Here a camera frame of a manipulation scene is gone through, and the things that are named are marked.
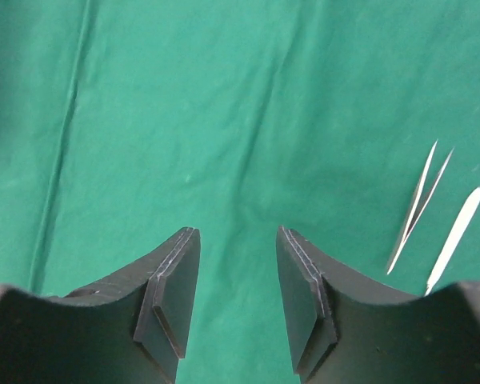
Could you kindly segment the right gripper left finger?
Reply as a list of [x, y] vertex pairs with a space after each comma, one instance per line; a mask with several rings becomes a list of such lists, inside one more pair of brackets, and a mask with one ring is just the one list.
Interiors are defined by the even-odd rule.
[[173, 383], [189, 339], [197, 229], [68, 295], [0, 284], [0, 383]]

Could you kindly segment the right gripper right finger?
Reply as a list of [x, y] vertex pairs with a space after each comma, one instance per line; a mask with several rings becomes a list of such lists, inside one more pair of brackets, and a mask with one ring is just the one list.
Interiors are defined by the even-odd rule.
[[303, 383], [480, 383], [480, 281], [396, 290], [280, 227], [278, 277]]

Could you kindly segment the silver instrument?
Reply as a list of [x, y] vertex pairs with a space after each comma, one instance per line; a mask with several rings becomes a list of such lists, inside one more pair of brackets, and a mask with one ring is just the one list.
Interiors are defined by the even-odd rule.
[[476, 187], [470, 193], [454, 220], [451, 230], [426, 281], [425, 296], [431, 293], [434, 286], [440, 280], [479, 204], [480, 186]]

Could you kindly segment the silver forceps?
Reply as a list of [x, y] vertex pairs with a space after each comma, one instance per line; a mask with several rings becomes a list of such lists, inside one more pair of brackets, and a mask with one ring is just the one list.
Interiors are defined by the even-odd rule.
[[434, 144], [432, 145], [432, 147], [430, 148], [430, 151], [427, 155], [427, 158], [426, 158], [426, 161], [425, 161], [425, 164], [423, 166], [423, 169], [422, 169], [422, 172], [419, 176], [419, 179], [418, 179], [418, 182], [417, 182], [417, 185], [416, 187], [414, 188], [414, 192], [412, 194], [412, 197], [411, 197], [411, 200], [410, 200], [410, 204], [409, 204], [409, 207], [407, 209], [407, 212], [406, 212], [406, 216], [404, 218], [404, 221], [402, 223], [402, 226], [401, 226], [401, 229], [398, 233], [398, 236], [397, 236], [397, 239], [396, 239], [396, 242], [394, 244], [394, 248], [392, 249], [391, 253], [390, 253], [390, 256], [388, 258], [388, 261], [387, 261], [387, 264], [386, 264], [386, 274], [389, 275], [399, 257], [400, 257], [400, 254], [402, 253], [402, 250], [405, 246], [405, 244], [407, 243], [412, 231], [414, 230], [414, 228], [416, 227], [417, 223], [418, 223], [418, 220], [420, 219], [420, 217], [422, 216], [425, 208], [428, 206], [445, 170], [446, 170], [446, 167], [450, 161], [450, 158], [454, 152], [454, 148], [452, 148], [450, 150], [450, 152], [448, 153], [448, 155], [446, 156], [446, 159], [444, 160], [444, 162], [442, 163], [441, 167], [439, 168], [438, 172], [436, 173], [435, 177], [434, 177], [434, 180], [432, 181], [432, 184], [430, 186], [430, 188], [428, 189], [428, 191], [425, 191], [424, 188], [425, 188], [425, 184], [426, 184], [426, 180], [427, 180], [427, 177], [428, 177], [428, 173], [430, 171], [430, 166], [431, 166], [431, 163], [432, 163], [432, 160], [433, 160], [433, 157], [434, 157], [434, 153], [435, 153], [435, 150], [436, 150], [436, 147], [437, 147], [437, 144], [438, 144], [438, 140], [436, 140], [434, 142]]

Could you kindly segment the green surgical cloth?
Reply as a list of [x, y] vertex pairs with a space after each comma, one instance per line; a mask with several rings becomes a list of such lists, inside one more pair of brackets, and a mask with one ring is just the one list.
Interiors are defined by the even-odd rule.
[[480, 1], [0, 1], [0, 282], [66, 294], [197, 228], [180, 383], [298, 381], [280, 226], [421, 294], [478, 186]]

